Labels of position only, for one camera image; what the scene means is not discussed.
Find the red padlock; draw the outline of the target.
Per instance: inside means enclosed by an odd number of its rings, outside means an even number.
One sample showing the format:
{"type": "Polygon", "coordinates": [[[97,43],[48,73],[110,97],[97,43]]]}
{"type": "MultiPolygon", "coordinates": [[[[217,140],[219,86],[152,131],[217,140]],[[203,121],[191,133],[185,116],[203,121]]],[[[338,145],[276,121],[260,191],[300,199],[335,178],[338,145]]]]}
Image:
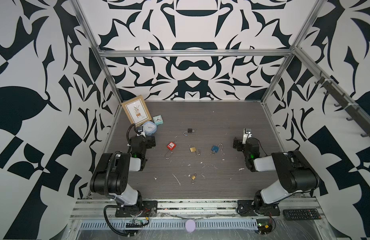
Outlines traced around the red padlock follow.
{"type": "Polygon", "coordinates": [[[168,152],[165,154],[165,159],[168,160],[170,159],[170,157],[172,156],[173,154],[173,150],[176,148],[176,141],[174,142],[170,142],[168,145],[167,145],[167,148],[168,148],[168,152]]]}

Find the small black padlock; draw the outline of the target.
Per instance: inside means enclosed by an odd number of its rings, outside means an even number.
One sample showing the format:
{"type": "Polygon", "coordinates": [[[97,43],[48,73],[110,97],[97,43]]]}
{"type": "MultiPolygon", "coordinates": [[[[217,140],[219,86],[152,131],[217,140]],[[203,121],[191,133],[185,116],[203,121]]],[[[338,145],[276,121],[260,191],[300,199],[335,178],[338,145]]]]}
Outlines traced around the small black padlock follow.
{"type": "Polygon", "coordinates": [[[196,129],[187,129],[183,135],[184,136],[188,136],[189,134],[192,134],[192,133],[195,133],[196,132],[196,129]]]}

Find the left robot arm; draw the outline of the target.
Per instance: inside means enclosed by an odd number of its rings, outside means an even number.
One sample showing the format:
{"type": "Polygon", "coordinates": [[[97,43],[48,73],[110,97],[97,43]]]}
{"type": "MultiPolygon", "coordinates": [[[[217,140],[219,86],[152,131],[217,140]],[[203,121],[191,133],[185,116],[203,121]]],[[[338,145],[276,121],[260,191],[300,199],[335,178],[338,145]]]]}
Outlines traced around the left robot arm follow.
{"type": "Polygon", "coordinates": [[[140,212],[142,195],[128,184],[130,172],[141,172],[147,162],[147,150],[156,145],[145,127],[130,125],[126,133],[128,151],[102,154],[90,181],[90,190],[114,200],[117,206],[140,212]]]}

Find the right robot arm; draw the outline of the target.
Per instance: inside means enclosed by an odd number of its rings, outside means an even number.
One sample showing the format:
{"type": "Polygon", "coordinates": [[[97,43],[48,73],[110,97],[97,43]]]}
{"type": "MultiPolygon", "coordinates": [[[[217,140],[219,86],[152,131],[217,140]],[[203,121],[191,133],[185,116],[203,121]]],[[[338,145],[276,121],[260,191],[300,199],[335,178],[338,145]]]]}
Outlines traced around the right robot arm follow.
{"type": "Polygon", "coordinates": [[[253,210],[261,210],[276,205],[296,193],[315,190],[320,185],[320,178],[300,151],[276,152],[261,157],[260,141],[255,138],[239,140],[234,138],[233,148],[242,152],[246,167],[251,172],[275,171],[278,176],[269,187],[256,192],[253,210]]]}

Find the blue square alarm clock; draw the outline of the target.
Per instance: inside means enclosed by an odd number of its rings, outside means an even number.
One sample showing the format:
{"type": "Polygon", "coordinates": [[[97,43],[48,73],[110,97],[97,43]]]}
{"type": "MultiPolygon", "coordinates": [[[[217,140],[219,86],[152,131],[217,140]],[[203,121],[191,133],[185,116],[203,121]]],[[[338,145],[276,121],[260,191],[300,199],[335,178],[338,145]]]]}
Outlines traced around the blue square alarm clock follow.
{"type": "Polygon", "coordinates": [[[142,127],[146,136],[152,136],[157,131],[157,125],[151,121],[145,122],[142,127]]]}

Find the green square alarm clock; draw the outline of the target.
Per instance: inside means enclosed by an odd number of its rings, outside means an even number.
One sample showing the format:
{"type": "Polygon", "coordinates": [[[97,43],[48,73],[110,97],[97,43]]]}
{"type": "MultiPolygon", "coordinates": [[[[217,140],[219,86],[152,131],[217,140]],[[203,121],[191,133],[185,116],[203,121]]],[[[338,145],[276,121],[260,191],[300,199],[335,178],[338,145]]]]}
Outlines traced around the green square alarm clock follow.
{"type": "Polygon", "coordinates": [[[164,123],[163,121],[163,118],[161,115],[158,115],[158,116],[154,116],[153,117],[153,121],[154,123],[158,126],[158,125],[162,125],[164,123]]]}

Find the blue padlock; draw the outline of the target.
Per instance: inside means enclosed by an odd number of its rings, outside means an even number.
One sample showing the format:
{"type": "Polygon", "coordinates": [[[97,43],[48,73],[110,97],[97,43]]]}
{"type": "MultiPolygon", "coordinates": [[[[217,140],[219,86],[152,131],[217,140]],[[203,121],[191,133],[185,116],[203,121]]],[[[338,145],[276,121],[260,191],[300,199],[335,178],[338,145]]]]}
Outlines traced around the blue padlock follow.
{"type": "Polygon", "coordinates": [[[223,144],[218,144],[217,146],[213,145],[212,148],[211,148],[211,155],[214,155],[218,152],[223,153],[223,147],[224,147],[223,144]]]}

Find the right circuit board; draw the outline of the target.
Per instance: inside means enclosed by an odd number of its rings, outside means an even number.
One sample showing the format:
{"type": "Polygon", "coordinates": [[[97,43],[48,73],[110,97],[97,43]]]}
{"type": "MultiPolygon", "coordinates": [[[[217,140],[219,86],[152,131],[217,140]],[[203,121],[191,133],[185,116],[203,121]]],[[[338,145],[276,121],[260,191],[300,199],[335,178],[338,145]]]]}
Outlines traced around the right circuit board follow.
{"type": "Polygon", "coordinates": [[[276,222],[273,219],[258,219],[257,230],[255,231],[259,235],[268,235],[272,233],[276,228],[276,222]]]}

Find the circuit board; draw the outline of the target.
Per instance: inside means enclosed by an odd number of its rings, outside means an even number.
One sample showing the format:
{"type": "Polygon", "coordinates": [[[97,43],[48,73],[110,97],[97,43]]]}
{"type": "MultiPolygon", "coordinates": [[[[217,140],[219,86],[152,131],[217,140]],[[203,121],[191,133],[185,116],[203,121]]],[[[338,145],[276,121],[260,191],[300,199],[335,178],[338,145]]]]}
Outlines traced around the circuit board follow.
{"type": "Polygon", "coordinates": [[[255,231],[259,235],[268,235],[272,233],[276,228],[276,222],[273,219],[258,219],[257,230],[255,231]]]}
{"type": "Polygon", "coordinates": [[[132,220],[130,223],[126,223],[126,228],[143,228],[150,223],[149,218],[143,220],[132,220]]]}

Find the left circuit board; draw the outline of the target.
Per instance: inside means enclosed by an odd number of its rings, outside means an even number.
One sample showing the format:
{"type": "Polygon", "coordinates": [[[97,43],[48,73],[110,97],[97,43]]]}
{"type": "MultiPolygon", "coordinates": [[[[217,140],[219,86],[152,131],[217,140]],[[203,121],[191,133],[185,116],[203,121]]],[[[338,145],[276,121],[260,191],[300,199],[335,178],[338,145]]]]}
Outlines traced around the left circuit board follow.
{"type": "Polygon", "coordinates": [[[132,220],[130,223],[126,223],[126,228],[143,228],[150,223],[149,218],[143,220],[132,220]]]}

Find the black remote control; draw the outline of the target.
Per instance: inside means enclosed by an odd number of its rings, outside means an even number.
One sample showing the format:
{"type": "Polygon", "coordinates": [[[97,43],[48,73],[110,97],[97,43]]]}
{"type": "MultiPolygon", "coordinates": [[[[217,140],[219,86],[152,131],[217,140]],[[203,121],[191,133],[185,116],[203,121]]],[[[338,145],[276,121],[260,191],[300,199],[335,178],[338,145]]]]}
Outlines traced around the black remote control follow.
{"type": "Polygon", "coordinates": [[[288,221],[320,220],[317,209],[288,209],[283,210],[283,216],[288,221]]]}

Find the black coat hook rack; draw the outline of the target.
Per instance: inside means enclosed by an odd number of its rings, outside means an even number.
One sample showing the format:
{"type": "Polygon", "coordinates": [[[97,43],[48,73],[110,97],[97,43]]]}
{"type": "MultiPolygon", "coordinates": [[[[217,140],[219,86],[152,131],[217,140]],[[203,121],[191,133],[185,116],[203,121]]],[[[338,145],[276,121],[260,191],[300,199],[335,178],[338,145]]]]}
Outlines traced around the black coat hook rack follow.
{"type": "Polygon", "coordinates": [[[331,96],[336,101],[334,106],[348,114],[347,121],[354,121],[364,131],[361,134],[362,138],[370,138],[370,115],[333,79],[325,76],[323,71],[320,71],[319,76],[320,79],[315,82],[315,85],[323,87],[324,95],[331,96]]]}

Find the wooden picture frame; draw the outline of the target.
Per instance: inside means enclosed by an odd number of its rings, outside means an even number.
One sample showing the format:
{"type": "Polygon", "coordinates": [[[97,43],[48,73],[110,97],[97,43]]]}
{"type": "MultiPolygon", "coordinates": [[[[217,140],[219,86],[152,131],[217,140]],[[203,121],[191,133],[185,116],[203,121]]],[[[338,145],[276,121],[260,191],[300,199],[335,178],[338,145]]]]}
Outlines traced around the wooden picture frame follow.
{"type": "Polygon", "coordinates": [[[141,126],[145,122],[152,120],[151,114],[142,95],[123,102],[122,108],[131,124],[141,126]]]}

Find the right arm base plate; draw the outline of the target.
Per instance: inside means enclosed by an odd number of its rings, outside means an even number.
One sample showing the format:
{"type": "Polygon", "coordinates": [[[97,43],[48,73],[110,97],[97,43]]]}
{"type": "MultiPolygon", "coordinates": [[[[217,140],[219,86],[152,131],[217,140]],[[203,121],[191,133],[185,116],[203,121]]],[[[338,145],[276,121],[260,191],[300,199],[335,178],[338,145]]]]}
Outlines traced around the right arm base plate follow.
{"type": "Polygon", "coordinates": [[[278,204],[255,204],[254,200],[238,200],[236,212],[242,217],[256,216],[280,216],[281,211],[278,204]]]}

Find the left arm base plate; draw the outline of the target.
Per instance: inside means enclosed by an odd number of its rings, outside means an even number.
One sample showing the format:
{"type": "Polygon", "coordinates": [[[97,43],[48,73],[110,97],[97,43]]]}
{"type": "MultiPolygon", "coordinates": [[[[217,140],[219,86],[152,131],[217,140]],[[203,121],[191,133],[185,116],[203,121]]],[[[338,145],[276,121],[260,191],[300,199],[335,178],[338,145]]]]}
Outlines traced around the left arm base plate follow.
{"type": "Polygon", "coordinates": [[[149,217],[156,212],[157,207],[157,201],[142,201],[133,206],[118,207],[115,216],[117,218],[149,217]]]}

